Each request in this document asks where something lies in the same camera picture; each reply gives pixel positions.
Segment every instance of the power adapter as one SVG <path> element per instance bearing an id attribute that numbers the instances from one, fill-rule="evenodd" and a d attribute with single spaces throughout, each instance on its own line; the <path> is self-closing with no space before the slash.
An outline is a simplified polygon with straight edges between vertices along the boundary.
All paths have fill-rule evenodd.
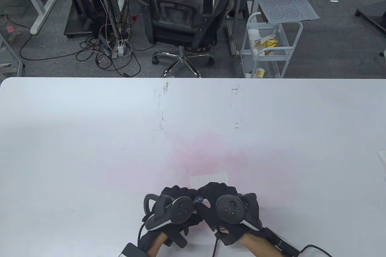
<path id="1" fill-rule="evenodd" d="M 124 56 L 124 53 L 125 53 L 125 50 L 126 50 L 126 42 L 125 41 L 121 41 L 119 44 L 118 44 L 118 55 L 119 56 Z"/>

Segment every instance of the chair wheel base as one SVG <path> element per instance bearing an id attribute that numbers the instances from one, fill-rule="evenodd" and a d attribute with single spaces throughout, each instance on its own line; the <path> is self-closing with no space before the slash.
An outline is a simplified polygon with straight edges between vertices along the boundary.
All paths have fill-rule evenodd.
<path id="1" fill-rule="evenodd" d="M 215 60 L 212 57 L 209 57 L 208 65 L 213 66 L 215 64 Z"/>
<path id="2" fill-rule="evenodd" d="M 160 63 L 160 61 L 158 60 L 157 56 L 154 56 L 151 58 L 151 63 L 154 65 L 157 65 L 158 63 Z"/>

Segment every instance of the yellow package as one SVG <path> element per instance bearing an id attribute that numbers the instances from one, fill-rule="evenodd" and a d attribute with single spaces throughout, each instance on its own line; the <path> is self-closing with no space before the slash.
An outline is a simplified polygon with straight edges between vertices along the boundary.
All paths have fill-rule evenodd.
<path id="1" fill-rule="evenodd" d="M 263 48 L 272 48 L 272 47 L 277 47 L 279 45 L 279 41 L 277 41 L 276 39 L 269 39 L 269 40 L 265 41 L 263 44 L 261 44 L 261 42 L 259 42 L 259 44 Z M 271 52 L 271 50 L 265 51 L 265 55 L 268 55 L 270 52 Z"/>

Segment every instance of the white paper block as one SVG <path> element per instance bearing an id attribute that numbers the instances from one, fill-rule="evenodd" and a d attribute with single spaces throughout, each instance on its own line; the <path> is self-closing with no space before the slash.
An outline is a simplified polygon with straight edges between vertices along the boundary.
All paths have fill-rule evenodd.
<path id="1" fill-rule="evenodd" d="M 206 174 L 204 176 L 192 176 L 190 177 L 190 188 L 198 190 L 201 187 L 204 187 L 210 182 L 225 183 L 229 186 L 228 174 L 219 173 L 219 174 Z"/>

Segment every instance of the red object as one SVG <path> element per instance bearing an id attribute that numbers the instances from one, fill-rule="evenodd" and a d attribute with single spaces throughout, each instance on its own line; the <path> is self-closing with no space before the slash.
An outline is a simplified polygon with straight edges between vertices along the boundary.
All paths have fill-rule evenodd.
<path id="1" fill-rule="evenodd" d="M 15 28 L 13 26 L 8 26 L 7 30 L 8 30 L 8 33 L 11 34 L 15 31 Z"/>

